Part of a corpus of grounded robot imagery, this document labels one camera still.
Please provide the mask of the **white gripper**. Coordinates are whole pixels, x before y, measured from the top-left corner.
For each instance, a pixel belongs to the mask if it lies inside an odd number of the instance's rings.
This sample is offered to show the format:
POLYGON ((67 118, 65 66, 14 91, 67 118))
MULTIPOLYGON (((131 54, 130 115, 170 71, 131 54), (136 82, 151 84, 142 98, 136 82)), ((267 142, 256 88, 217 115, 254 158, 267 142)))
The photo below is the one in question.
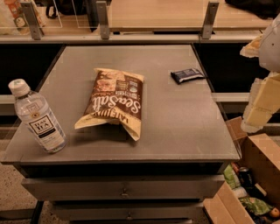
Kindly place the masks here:
POLYGON ((273 71, 265 79, 256 78, 251 86, 248 105, 243 113, 241 129, 256 133, 280 109, 280 14, 266 28, 240 50, 247 58, 259 56, 261 67, 273 71))

